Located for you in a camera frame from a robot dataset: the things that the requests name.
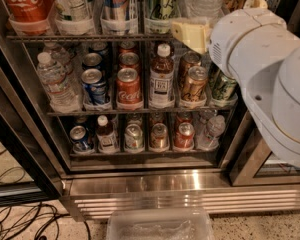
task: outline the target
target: speckled floor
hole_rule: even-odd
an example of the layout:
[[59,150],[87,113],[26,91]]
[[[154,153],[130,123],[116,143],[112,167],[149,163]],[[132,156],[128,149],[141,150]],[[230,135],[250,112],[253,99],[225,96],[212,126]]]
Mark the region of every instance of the speckled floor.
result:
[[[50,201],[45,204],[54,205],[59,213],[64,214],[66,210],[62,207],[59,201]],[[3,228],[11,227],[21,216],[30,210],[30,207],[14,207],[9,219],[3,223]],[[50,211],[49,208],[43,208],[40,212],[45,213]],[[47,220],[42,218],[23,231],[20,235],[14,237],[16,240],[30,240],[34,236],[41,225]],[[212,227],[215,240],[300,240],[300,212],[273,212],[262,214],[224,214],[211,216]],[[84,223],[75,222],[72,218],[61,218],[59,223],[59,237],[57,235],[57,226],[51,224],[44,235],[48,240],[84,240],[88,239],[87,230]],[[107,224],[97,221],[88,221],[88,226],[91,231],[91,239],[105,240]]]

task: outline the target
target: refrigerator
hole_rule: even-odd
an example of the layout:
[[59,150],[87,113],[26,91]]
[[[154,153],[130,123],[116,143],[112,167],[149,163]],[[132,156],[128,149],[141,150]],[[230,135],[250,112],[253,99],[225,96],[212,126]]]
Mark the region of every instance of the refrigerator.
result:
[[[290,30],[300,37],[300,2],[291,1],[271,0],[270,9],[282,13],[288,26],[295,27]],[[283,10],[287,3],[290,12]],[[300,168],[281,161],[271,152],[239,89],[235,104],[226,107],[149,107],[146,72],[150,47],[154,41],[175,42],[171,35],[145,34],[141,24],[138,33],[124,36],[19,36],[7,27],[9,15],[0,0],[0,142],[32,180],[0,184],[0,206],[59,199],[77,221],[104,220],[117,210],[151,208],[204,207],[209,213],[300,209]],[[53,111],[36,72],[36,56],[47,41],[108,42],[113,51],[114,74],[118,67],[118,44],[138,42],[145,72],[144,107],[124,110],[113,100],[113,108],[107,111]],[[187,50],[184,45],[175,44],[176,53]],[[212,64],[208,55],[204,59],[206,65]],[[173,121],[176,113],[182,111],[193,115],[214,111],[224,116],[226,129],[216,150],[149,149],[150,114],[165,114],[169,140],[173,143]],[[126,117],[132,113],[142,114],[145,125],[145,150],[137,154],[126,152],[123,143]],[[69,136],[74,117],[89,116],[96,120],[104,114],[119,117],[119,151],[74,153]]]

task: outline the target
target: open refrigerator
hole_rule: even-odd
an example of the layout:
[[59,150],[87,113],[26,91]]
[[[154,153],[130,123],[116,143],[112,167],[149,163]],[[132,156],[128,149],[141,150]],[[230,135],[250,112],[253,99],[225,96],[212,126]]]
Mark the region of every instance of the open refrigerator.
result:
[[[277,9],[279,4],[280,0],[272,0],[273,8]],[[300,14],[298,4],[295,7],[294,20],[298,18],[296,14]],[[34,178],[31,185],[36,191],[33,193],[41,194],[36,194],[35,198],[29,191],[26,199],[15,200],[16,192],[7,197],[9,194],[1,189],[0,205],[1,200],[7,200],[4,203],[7,205],[58,198],[78,221],[107,219],[114,211],[153,208],[204,207],[208,213],[300,209],[300,168],[272,154],[258,133],[239,90],[236,102],[224,107],[206,105],[209,103],[195,109],[179,107],[177,103],[162,109],[149,106],[146,65],[154,42],[173,42],[176,62],[188,48],[169,33],[143,32],[142,10],[139,10],[138,33],[125,36],[100,34],[99,30],[91,35],[20,36],[7,31],[8,17],[9,12],[0,0],[0,121],[8,126],[6,132],[17,137],[25,148],[26,152],[19,154],[18,160]],[[108,42],[113,51],[114,73],[110,84],[113,87],[118,44],[138,42],[145,72],[142,80],[144,107],[136,111],[118,108],[112,94],[112,108],[107,111],[58,113],[51,110],[36,74],[36,56],[46,41]],[[211,67],[208,54],[203,56],[203,64]],[[171,144],[176,113],[188,111],[196,117],[200,112],[210,111],[224,116],[226,129],[218,148],[207,152],[195,144],[192,150],[184,152],[174,150],[171,145],[164,152],[151,151],[148,122],[150,114],[158,111],[165,114]],[[122,141],[126,116],[132,113],[142,114],[144,122],[145,149],[137,154],[126,152]],[[89,116],[96,120],[102,114],[118,115],[120,150],[114,154],[98,150],[89,154],[73,152],[69,132],[74,117]],[[19,130],[10,122],[12,117],[19,118],[22,124]],[[10,141],[13,155],[14,143]],[[18,194],[23,195],[23,186],[9,187],[18,187]]]

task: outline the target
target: white robotic arm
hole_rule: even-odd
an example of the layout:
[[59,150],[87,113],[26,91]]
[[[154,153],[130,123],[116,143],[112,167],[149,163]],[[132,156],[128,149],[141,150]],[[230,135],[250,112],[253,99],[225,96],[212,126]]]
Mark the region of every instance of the white robotic arm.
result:
[[235,11],[211,34],[212,61],[237,80],[263,138],[300,167],[300,39],[267,9]]

